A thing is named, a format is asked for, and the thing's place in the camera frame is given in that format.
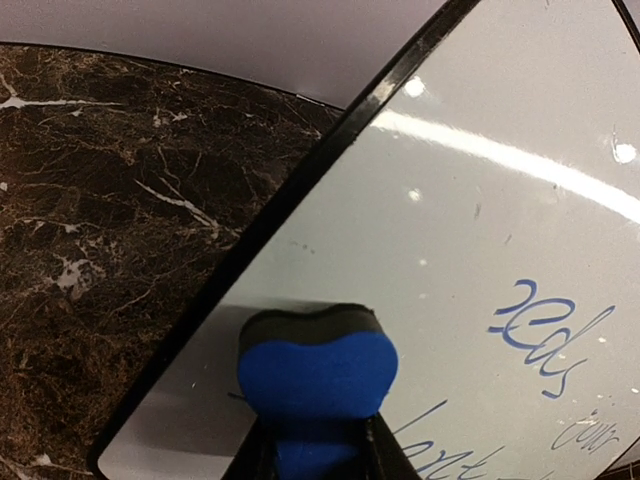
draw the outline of black plastic frame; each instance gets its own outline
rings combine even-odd
[[[164,337],[95,440],[89,451],[87,464],[96,477],[109,480],[98,467],[100,456],[260,250],[401,85],[480,1],[448,0],[352,102],[331,131],[311,149],[267,203]],[[640,32],[623,0],[611,1],[640,54]]]

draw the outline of brown marble countertop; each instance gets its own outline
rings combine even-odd
[[[0,46],[0,479],[89,478],[158,341],[337,111]]]

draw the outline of whiteboard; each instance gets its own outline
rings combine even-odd
[[[252,421],[228,395],[242,322],[356,302],[398,349],[382,413],[423,478],[595,478],[640,435],[639,80],[611,1],[479,2],[251,261],[101,471],[219,478]],[[153,422],[180,448],[136,449]]]

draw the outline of blue handwriting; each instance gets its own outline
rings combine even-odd
[[[569,346],[571,343],[575,342],[582,335],[587,333],[589,330],[594,328],[600,322],[605,320],[609,315],[613,313],[616,309],[615,305],[611,305],[610,307],[605,308],[602,312],[600,312],[596,317],[587,323],[582,329],[572,335],[571,330],[568,327],[558,328],[555,332],[547,337],[543,338],[539,343],[525,343],[523,341],[519,341],[513,337],[513,332],[515,330],[531,330],[540,325],[549,325],[552,323],[563,322],[568,319],[575,311],[576,304],[573,300],[569,300],[568,298],[546,298],[544,300],[535,300],[536,293],[538,291],[538,285],[533,280],[523,279],[518,280],[515,284],[518,286],[525,286],[529,288],[528,297],[521,303],[517,305],[513,305],[511,307],[499,308],[494,312],[495,316],[504,316],[509,315],[509,320],[502,327],[489,327],[489,333],[497,333],[502,336],[502,339],[513,348],[518,350],[525,350],[529,353],[524,358],[525,365],[531,365],[536,362],[542,362],[540,365],[540,369],[538,370],[538,374],[541,377],[559,377],[559,386],[558,389],[554,392],[549,390],[542,390],[542,394],[545,397],[551,398],[553,400],[562,396],[565,391],[567,385],[567,376],[569,372],[576,368],[579,365],[582,365],[587,361],[586,358],[577,361],[569,368],[565,368],[562,370],[553,370],[553,368],[549,365],[549,363],[558,355],[563,349]],[[536,311],[540,307],[544,307],[545,305],[556,305],[564,309],[564,313],[562,315],[556,316],[547,316],[542,318],[534,318],[530,320],[526,325],[518,325],[517,322],[520,317],[529,311]],[[551,341],[554,338],[561,338],[563,340],[562,345],[550,349],[549,351],[544,351],[547,347],[547,342]]]
[[[617,423],[602,423],[595,416],[598,410],[565,428],[551,444],[551,450],[558,450],[568,444],[578,444],[580,450],[586,450],[589,455],[597,452],[607,443],[619,442],[616,437]]]
[[[416,425],[417,423],[422,422],[429,415],[444,407],[447,402],[448,400],[443,400],[417,418],[400,427],[398,430],[393,432],[393,434],[398,435],[401,432]],[[422,461],[425,461],[424,455],[435,448],[435,445],[435,440],[424,440],[418,443],[407,445],[406,447],[403,447],[402,450],[407,455],[408,459],[421,458],[423,459]],[[420,474],[427,474],[427,476],[424,477],[424,480],[445,480],[447,478],[455,478],[456,480],[474,480],[477,478],[486,477],[487,472],[483,472],[480,469],[487,465],[487,463],[493,457],[498,455],[504,448],[505,446],[502,445],[501,447],[494,449],[491,453],[485,455],[477,461],[474,461],[474,458],[471,458],[476,455],[476,452],[474,450],[467,450],[459,453],[447,453],[446,450],[442,449],[437,454],[437,458],[430,459],[430,461],[427,461],[423,465],[419,466],[416,471]],[[553,474],[553,472],[549,472],[547,475],[540,479],[515,479],[502,477],[495,478],[495,480],[551,480],[551,474]]]

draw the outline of white wall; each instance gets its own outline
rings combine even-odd
[[[0,41],[165,60],[344,107],[444,0],[0,3]]]

